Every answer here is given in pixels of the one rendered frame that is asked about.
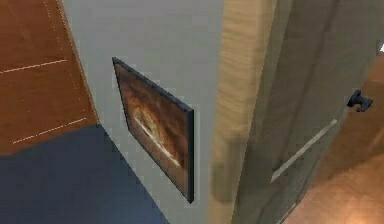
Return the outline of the grey room door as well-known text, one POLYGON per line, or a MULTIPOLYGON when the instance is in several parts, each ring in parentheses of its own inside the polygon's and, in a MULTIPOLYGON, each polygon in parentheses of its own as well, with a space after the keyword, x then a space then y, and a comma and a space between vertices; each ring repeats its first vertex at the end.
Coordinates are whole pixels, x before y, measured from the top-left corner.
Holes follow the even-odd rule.
POLYGON ((278 0, 231 224, 300 203, 384 38, 384 0, 278 0))

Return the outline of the brown framed wall picture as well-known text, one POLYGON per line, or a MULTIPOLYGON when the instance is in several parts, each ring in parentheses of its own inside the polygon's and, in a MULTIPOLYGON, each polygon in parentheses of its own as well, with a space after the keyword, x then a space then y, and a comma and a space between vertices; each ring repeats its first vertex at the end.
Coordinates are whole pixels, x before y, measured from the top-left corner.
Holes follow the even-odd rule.
POLYGON ((112 64, 128 131, 193 202, 194 110, 122 60, 114 57, 112 64))

